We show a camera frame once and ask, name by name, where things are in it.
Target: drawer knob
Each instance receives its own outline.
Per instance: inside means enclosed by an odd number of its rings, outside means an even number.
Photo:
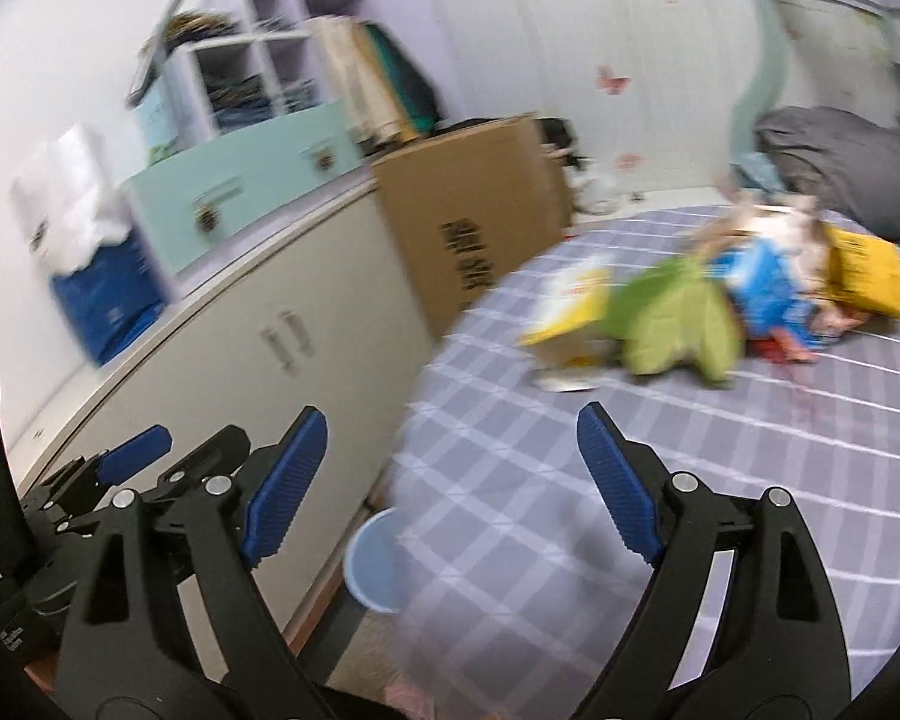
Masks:
[[[220,223],[220,213],[212,205],[197,208],[197,229],[203,234],[213,232]]]
[[[314,162],[317,165],[317,170],[320,170],[321,172],[333,170],[333,165],[336,164],[333,151],[329,148],[322,148],[320,151],[314,153]]]

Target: light blue drawer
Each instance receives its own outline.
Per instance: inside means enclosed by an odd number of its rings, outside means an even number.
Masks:
[[[149,248],[179,274],[230,236],[360,167],[342,103],[280,116],[188,148],[127,180]]]

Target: cardboard box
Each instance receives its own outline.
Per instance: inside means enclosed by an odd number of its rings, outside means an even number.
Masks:
[[[568,190],[529,117],[409,146],[373,172],[434,336],[504,275],[563,240]]]

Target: white plastic bag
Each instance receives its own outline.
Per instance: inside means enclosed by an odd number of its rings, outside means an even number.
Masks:
[[[130,234],[130,215],[83,124],[58,141],[41,143],[10,186],[10,200],[48,275],[81,271],[98,248],[120,244]]]
[[[582,214],[597,216],[619,211],[623,201],[613,173],[590,159],[581,159],[581,168],[563,169],[567,186],[573,191],[576,209]]]

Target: metal screw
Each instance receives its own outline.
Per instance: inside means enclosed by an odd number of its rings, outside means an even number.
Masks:
[[[700,483],[698,483],[697,477],[691,473],[682,471],[674,474],[674,487],[681,493],[693,493],[699,486]]]
[[[111,501],[111,503],[118,509],[125,509],[136,500],[136,497],[137,493],[133,490],[120,490],[120,493],[113,496],[113,501]]]
[[[223,495],[232,487],[233,482],[229,476],[215,476],[212,479],[208,479],[206,485],[204,485],[207,493],[211,495]]]
[[[787,490],[780,490],[780,488],[773,488],[770,491],[768,498],[770,498],[770,503],[779,507],[789,506],[793,499],[790,498],[790,494]]]

